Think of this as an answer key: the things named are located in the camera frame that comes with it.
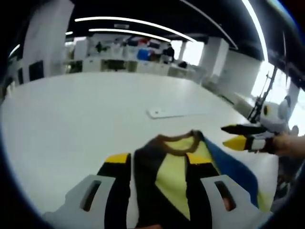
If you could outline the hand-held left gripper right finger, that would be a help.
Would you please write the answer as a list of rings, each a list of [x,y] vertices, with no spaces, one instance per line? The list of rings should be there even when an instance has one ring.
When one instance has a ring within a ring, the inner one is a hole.
[[[231,156],[211,160],[187,154],[186,196],[193,229],[260,229],[272,213],[258,205],[254,174]]]

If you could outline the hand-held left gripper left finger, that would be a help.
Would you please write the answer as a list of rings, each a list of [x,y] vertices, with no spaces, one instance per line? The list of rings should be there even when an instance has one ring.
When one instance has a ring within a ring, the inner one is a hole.
[[[43,219],[54,229],[125,229],[130,197],[131,155],[107,158],[96,175],[88,175]]]

